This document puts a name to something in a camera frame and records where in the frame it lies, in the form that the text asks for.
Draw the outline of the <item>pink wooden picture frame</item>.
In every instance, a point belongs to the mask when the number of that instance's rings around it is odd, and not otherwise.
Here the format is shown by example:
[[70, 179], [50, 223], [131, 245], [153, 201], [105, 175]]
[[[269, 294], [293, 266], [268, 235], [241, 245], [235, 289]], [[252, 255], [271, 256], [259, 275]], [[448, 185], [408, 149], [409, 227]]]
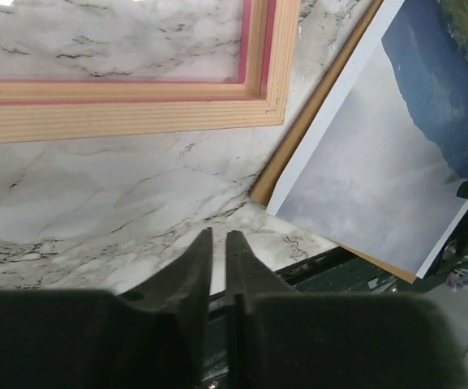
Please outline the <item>pink wooden picture frame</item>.
[[299, 8], [245, 2], [236, 83], [0, 81], [0, 143], [280, 125]]

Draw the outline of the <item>landscape photo print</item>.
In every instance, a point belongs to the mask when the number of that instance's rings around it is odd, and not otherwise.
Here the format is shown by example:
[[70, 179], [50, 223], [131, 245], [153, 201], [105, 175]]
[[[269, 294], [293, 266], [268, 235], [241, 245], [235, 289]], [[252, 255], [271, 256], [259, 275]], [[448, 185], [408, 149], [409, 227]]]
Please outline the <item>landscape photo print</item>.
[[267, 206], [424, 277], [468, 209], [468, 1], [385, 1]]

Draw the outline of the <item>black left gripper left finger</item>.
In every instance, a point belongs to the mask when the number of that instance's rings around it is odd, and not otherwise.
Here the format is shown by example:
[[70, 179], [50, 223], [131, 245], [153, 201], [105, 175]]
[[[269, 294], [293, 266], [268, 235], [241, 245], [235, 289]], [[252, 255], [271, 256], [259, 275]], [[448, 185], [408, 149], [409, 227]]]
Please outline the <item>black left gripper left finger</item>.
[[0, 388], [201, 384], [213, 234], [125, 293], [0, 289]]

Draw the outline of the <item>brown cardboard backing board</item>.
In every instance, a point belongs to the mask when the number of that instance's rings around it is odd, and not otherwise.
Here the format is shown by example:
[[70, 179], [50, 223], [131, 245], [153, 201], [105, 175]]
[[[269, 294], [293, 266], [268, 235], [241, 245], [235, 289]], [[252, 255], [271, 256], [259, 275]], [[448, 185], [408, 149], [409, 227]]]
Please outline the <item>brown cardboard backing board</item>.
[[277, 216], [279, 207], [402, 5], [402, 1], [370, 4], [269, 160], [250, 198], [270, 216]]

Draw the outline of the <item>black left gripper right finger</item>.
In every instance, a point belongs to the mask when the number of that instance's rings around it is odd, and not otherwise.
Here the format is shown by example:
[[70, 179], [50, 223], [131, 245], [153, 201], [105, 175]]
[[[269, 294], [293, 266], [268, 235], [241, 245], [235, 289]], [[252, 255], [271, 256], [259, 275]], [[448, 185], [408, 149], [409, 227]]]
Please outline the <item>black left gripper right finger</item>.
[[301, 293], [226, 238], [231, 388], [466, 388], [439, 308], [411, 293]]

